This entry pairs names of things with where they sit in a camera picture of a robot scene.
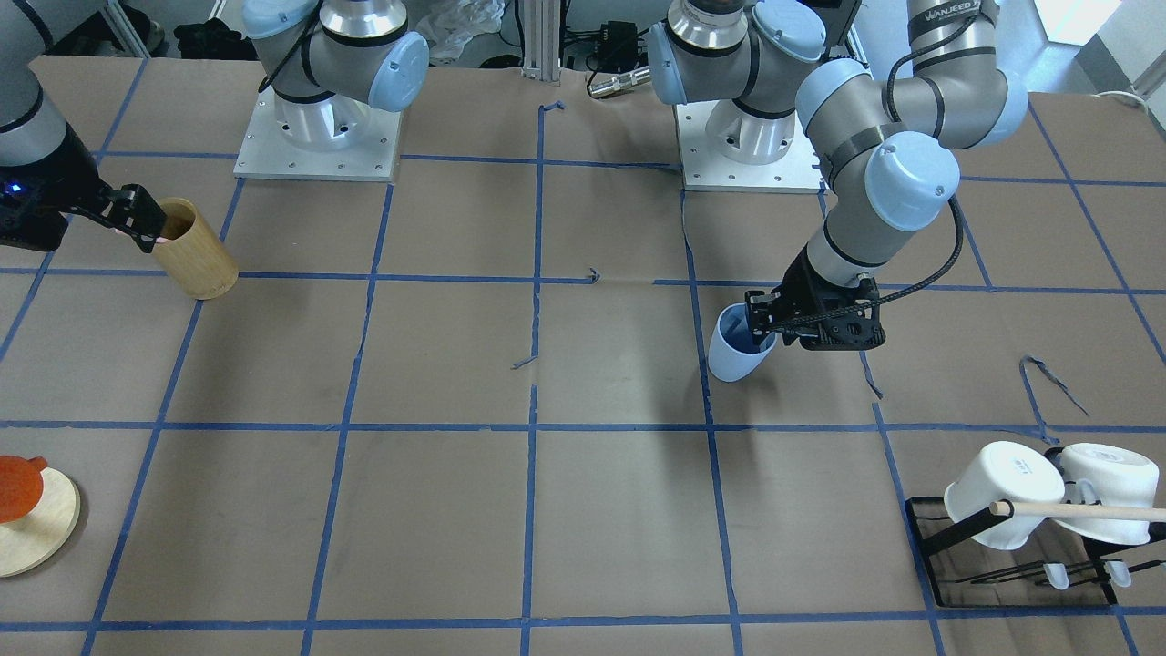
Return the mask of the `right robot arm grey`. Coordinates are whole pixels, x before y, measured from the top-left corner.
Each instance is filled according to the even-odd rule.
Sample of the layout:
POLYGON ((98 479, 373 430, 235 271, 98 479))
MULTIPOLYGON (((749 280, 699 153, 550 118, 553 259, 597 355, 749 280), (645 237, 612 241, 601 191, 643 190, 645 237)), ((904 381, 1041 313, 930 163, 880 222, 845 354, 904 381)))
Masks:
MULTIPOLYGON (((3 2, 3 245, 58 248, 66 216, 129 237, 149 253, 175 233, 140 184, 108 186, 29 64, 98 12, 98 1, 3 2)), ((429 45, 400 1, 246 1, 244 28, 264 89, 293 107, 347 98, 399 112, 416 99, 429 45)))

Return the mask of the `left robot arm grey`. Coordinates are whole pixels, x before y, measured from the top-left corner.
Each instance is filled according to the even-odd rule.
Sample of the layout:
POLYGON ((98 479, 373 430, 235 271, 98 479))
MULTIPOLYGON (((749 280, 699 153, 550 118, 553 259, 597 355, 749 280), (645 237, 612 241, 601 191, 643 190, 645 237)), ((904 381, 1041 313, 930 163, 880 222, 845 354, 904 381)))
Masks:
POLYGON ((865 352, 885 343, 874 275, 949 209, 950 256, 906 288, 944 277, 965 246, 955 150, 997 144, 1023 124, 1028 92, 999 68, 997 1, 912 1, 908 78, 877 80, 831 58, 821 17, 800 1, 675 1, 646 37, 658 99, 729 101, 747 117, 796 118, 836 202, 770 292, 745 296, 754 347, 865 352))

